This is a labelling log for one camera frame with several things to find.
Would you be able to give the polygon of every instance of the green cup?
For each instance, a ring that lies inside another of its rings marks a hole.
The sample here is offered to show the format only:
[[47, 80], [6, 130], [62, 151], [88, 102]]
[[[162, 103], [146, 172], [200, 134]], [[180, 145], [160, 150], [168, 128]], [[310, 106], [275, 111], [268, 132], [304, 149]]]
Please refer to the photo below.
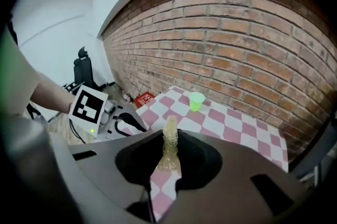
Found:
[[192, 92], [190, 94], [190, 109], [192, 112], [199, 111], [202, 103], [205, 100], [205, 96], [199, 92]]

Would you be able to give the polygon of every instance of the black cable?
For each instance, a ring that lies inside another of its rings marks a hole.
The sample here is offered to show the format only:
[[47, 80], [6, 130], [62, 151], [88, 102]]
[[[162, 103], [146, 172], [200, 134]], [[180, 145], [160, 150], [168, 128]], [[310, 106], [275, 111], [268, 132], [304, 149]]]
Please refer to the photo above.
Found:
[[75, 136], [76, 138], [78, 138], [79, 140], [81, 140], [82, 143], [86, 144], [86, 142], [85, 142], [85, 141], [81, 138], [81, 136], [77, 133], [77, 131], [76, 131], [76, 129], [75, 129], [75, 127], [74, 127], [73, 122], [72, 122], [71, 119], [69, 119], [69, 124], [70, 124], [70, 129], [72, 130], [74, 136]]

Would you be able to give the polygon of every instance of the table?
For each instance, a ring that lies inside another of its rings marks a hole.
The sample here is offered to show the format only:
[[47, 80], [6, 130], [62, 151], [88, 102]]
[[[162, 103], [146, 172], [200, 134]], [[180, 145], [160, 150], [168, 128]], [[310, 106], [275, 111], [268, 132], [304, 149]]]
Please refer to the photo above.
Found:
[[[179, 129], [250, 147], [288, 172], [286, 142], [277, 128], [210, 100], [205, 100], [198, 112], [192, 112], [189, 94], [172, 86], [136, 112], [143, 119], [147, 130], [163, 129], [168, 116], [172, 115], [176, 117]], [[125, 122], [118, 123], [118, 128], [131, 135], [140, 133]], [[157, 169], [151, 175], [151, 200], [157, 220], [176, 199], [175, 182], [180, 177], [177, 172]]]

